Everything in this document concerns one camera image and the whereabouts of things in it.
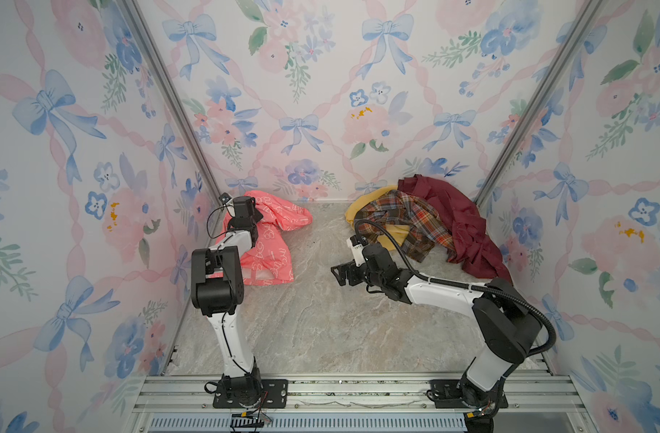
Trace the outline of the pink printed cloth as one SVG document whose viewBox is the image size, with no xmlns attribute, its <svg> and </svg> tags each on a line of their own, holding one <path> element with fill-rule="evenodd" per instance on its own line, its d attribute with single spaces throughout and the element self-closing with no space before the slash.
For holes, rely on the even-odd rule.
<svg viewBox="0 0 660 433">
<path fill-rule="evenodd" d="M 263 191 L 249 191 L 243 196 L 255 201 L 258 231 L 252 249 L 241 255 L 244 283 L 248 286 L 292 283 L 295 277 L 291 252 L 281 233 L 309 226 L 313 222 L 311 212 Z"/>
</svg>

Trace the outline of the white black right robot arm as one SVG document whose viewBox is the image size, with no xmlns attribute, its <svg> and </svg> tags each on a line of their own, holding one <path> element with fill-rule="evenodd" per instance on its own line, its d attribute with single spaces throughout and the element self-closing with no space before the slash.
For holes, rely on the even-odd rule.
<svg viewBox="0 0 660 433">
<path fill-rule="evenodd" d="M 472 319 L 483 348 L 455 385 L 430 392 L 435 402 L 467 408 L 498 408 L 508 376 L 532 355 L 554 346 L 556 334 L 548 318 L 525 301 L 508 281 L 485 285 L 449 281 L 399 267 L 380 244 L 351 246 L 353 261 L 337 273 L 337 281 L 367 285 L 392 301 L 427 305 Z"/>
</svg>

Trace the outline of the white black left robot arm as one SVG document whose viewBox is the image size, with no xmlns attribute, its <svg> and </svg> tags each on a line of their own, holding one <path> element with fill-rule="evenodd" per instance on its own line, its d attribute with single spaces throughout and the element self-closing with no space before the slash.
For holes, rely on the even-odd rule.
<svg viewBox="0 0 660 433">
<path fill-rule="evenodd" d="M 349 228 L 345 202 L 293 203 L 267 193 L 230 200 L 223 230 L 191 259 L 191 299 L 227 376 L 357 373 L 364 337 L 355 296 L 335 282 Z"/>
</svg>

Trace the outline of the yellow cloth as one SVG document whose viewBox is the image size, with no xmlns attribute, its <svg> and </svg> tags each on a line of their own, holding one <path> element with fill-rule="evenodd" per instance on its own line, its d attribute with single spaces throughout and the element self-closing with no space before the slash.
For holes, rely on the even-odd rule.
<svg viewBox="0 0 660 433">
<path fill-rule="evenodd" d="M 380 199 L 397 189 L 398 187 L 396 185 L 389 185 L 360 196 L 344 213 L 344 219 L 350 227 L 353 227 L 355 225 L 355 218 L 357 217 L 375 217 L 376 213 L 379 212 Z M 409 235 L 409 226 L 392 225 L 387 227 L 387 231 L 397 241 L 398 246 L 402 246 Z"/>
</svg>

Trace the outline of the plaid flannel shirt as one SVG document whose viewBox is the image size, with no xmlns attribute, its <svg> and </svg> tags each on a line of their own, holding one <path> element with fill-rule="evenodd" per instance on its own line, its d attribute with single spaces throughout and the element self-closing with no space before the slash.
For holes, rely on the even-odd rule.
<svg viewBox="0 0 660 433">
<path fill-rule="evenodd" d="M 449 258 L 456 255 L 455 242 L 450 230 L 441 221 L 438 211 L 426 200 L 402 191 L 394 191 L 381 198 L 379 203 L 379 212 L 375 216 L 355 218 L 353 227 L 357 228 L 367 240 L 376 243 L 384 238 L 387 247 L 394 247 L 377 227 L 366 223 L 357 224 L 358 219 L 369 220 L 386 231 L 387 227 L 392 225 L 409 226 L 409 235 L 400 246 L 400 250 L 419 263 L 423 262 L 437 245 L 447 249 Z"/>
</svg>

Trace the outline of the maroon shirt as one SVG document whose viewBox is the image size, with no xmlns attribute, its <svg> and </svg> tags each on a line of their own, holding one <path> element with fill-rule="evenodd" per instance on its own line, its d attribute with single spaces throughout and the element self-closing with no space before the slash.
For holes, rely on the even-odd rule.
<svg viewBox="0 0 660 433">
<path fill-rule="evenodd" d="M 512 281 L 499 248 L 487 234 L 486 220 L 464 193 L 445 180 L 414 175 L 398 181 L 398 190 L 426 200 L 450 232 L 455 252 L 452 263 L 478 279 Z"/>
</svg>

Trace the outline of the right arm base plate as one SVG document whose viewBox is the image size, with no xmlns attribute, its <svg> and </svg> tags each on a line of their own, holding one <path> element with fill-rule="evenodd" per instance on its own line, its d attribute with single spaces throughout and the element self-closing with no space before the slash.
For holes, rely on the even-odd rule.
<svg viewBox="0 0 660 433">
<path fill-rule="evenodd" d="M 431 380 L 426 396 L 437 409 L 491 412 L 509 407 L 501 380 L 490 391 L 482 391 L 467 379 Z"/>
</svg>

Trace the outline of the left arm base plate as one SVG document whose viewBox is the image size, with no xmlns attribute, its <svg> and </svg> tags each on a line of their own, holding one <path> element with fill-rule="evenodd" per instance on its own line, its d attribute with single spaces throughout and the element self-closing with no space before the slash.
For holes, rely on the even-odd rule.
<svg viewBox="0 0 660 433">
<path fill-rule="evenodd" d="M 215 409 L 285 409 L 288 400 L 286 379 L 256 379 L 252 376 L 223 376 L 214 389 L 211 383 L 205 391 L 213 396 Z"/>
</svg>

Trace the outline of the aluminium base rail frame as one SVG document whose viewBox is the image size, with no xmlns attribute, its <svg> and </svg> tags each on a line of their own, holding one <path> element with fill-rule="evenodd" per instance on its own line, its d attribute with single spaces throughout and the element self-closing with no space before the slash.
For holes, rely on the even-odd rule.
<svg viewBox="0 0 660 433">
<path fill-rule="evenodd" d="M 284 375 L 261 411 L 217 409 L 205 375 L 147 380 L 125 432 L 597 432 L 576 385 L 541 357 L 513 373 L 491 420 L 447 409 L 431 391 L 459 373 Z"/>
</svg>

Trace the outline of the right corner aluminium post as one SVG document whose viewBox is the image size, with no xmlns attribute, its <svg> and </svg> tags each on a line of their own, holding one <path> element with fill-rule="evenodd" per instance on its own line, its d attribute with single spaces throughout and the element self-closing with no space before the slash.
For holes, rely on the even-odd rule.
<svg viewBox="0 0 660 433">
<path fill-rule="evenodd" d="M 496 182 L 503 175 L 507 165 L 512 160 L 514 153 L 517 152 L 518 146 L 521 144 L 525 135 L 530 131 L 533 122 L 537 118 L 538 113 L 542 110 L 543 106 L 551 98 L 555 91 L 560 76 L 570 66 L 572 58 L 576 55 L 583 41 L 592 30 L 595 22 L 598 20 L 597 16 L 605 6 L 603 0 L 590 0 L 583 1 L 580 4 L 579 12 L 576 19 L 571 23 L 566 39 L 559 45 L 555 51 L 554 57 L 548 65 L 547 73 L 539 81 L 537 88 L 530 97 L 528 106 L 521 116 L 521 121 L 518 126 L 512 131 L 508 141 L 500 156 L 492 166 L 492 171 L 485 178 L 483 187 L 479 189 L 474 203 L 480 209 L 486 204 L 488 198 L 494 194 Z"/>
</svg>

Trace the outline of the corner aluminium post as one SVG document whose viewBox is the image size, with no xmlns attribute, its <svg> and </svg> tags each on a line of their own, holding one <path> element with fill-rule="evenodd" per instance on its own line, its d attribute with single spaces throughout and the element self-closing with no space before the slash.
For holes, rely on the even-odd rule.
<svg viewBox="0 0 660 433">
<path fill-rule="evenodd" d="M 543 106 L 551 98 L 555 91 L 560 76 L 570 66 L 572 58 L 576 55 L 583 41 L 592 30 L 595 22 L 598 20 L 597 16 L 605 6 L 603 0 L 590 0 L 583 1 L 580 4 L 579 12 L 576 19 L 571 23 L 566 39 L 559 45 L 555 51 L 554 57 L 548 65 L 547 73 L 539 81 L 537 88 L 530 97 L 528 106 L 521 116 L 521 121 L 518 126 L 512 131 L 508 141 L 500 156 L 492 166 L 492 171 L 485 178 L 483 187 L 479 189 L 474 203 L 480 209 L 486 204 L 488 198 L 494 194 L 496 182 L 503 175 L 507 165 L 512 160 L 514 153 L 517 152 L 518 146 L 521 144 L 525 135 L 530 131 L 533 122 L 537 118 L 538 113 L 542 110 Z"/>
<path fill-rule="evenodd" d="M 155 82 L 160 95 L 164 97 L 167 109 L 173 116 L 178 131 L 182 133 L 187 149 L 191 152 L 195 161 L 196 169 L 200 171 L 205 187 L 211 200 L 218 203 L 218 197 L 221 193 L 216 184 L 214 175 L 210 170 L 205 153 L 203 152 L 198 140 L 196 139 L 195 131 L 187 120 L 185 108 L 183 107 L 177 89 L 173 83 L 163 56 L 155 43 L 154 37 L 149 29 L 149 25 L 140 10 L 137 1 L 133 0 L 118 0 L 117 5 L 121 12 L 124 14 L 127 24 L 134 34 L 138 47 L 142 50 L 146 62 L 152 71 Z"/>
</svg>

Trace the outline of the left corner aluminium post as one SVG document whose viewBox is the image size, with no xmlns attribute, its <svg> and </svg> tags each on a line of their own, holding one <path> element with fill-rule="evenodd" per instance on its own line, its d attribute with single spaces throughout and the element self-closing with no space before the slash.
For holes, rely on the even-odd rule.
<svg viewBox="0 0 660 433">
<path fill-rule="evenodd" d="M 218 203 L 218 197 L 221 193 L 216 184 L 214 175 L 210 170 L 205 153 L 203 152 L 198 140 L 196 139 L 195 131 L 187 120 L 185 108 L 183 107 L 177 89 L 173 83 L 163 56 L 155 43 L 154 37 L 149 29 L 149 25 L 140 10 L 137 1 L 133 0 L 118 0 L 117 5 L 121 12 L 124 14 L 127 24 L 134 34 L 138 47 L 142 50 L 146 62 L 152 71 L 155 82 L 160 95 L 164 97 L 167 109 L 173 116 L 178 131 L 182 133 L 187 149 L 191 152 L 195 161 L 196 169 L 200 171 L 205 187 L 211 200 Z"/>
</svg>

